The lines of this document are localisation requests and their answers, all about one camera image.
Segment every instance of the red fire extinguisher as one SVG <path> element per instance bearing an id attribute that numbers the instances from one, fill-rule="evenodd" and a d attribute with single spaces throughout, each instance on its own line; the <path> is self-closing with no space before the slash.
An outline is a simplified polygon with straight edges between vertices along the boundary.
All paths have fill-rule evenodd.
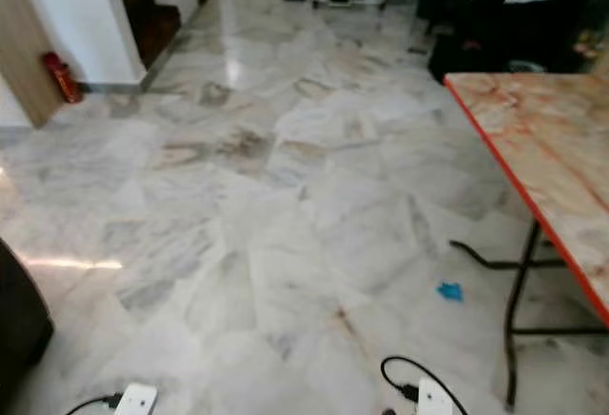
<path id="1" fill-rule="evenodd" d="M 64 95 L 64 99 L 69 103 L 80 103 L 83 100 L 83 93 L 72 79 L 68 65 L 62 63 L 57 53 L 52 51 L 43 55 L 43 61 Z"/>

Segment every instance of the marble floor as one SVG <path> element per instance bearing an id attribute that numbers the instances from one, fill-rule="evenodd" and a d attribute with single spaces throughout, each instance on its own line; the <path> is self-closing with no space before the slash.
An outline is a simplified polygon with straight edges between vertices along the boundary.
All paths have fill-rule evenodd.
<path id="1" fill-rule="evenodd" d="M 517 257 L 529 215 L 406 52 L 412 10 L 210 0 L 147 93 L 0 137 L 0 234 L 56 323 L 11 414 L 140 381 L 158 415 L 410 415 L 381 377 L 389 354 L 433 368 L 470 414 L 503 413 L 512 275 L 446 241 Z M 521 322 L 589 316 L 558 272 L 531 278 Z M 606 341 L 520 356 L 518 413 L 607 413 Z"/>

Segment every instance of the blue plastic piece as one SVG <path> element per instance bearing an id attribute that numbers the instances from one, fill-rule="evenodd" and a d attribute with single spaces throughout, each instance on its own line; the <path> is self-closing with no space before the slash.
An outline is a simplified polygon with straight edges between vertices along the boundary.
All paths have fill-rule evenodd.
<path id="1" fill-rule="evenodd" d="M 448 301 L 456 301 L 458 303 L 463 302 L 463 291 L 459 284 L 448 284 L 442 282 L 442 284 L 436 288 L 436 290 L 442 295 L 444 299 Z"/>

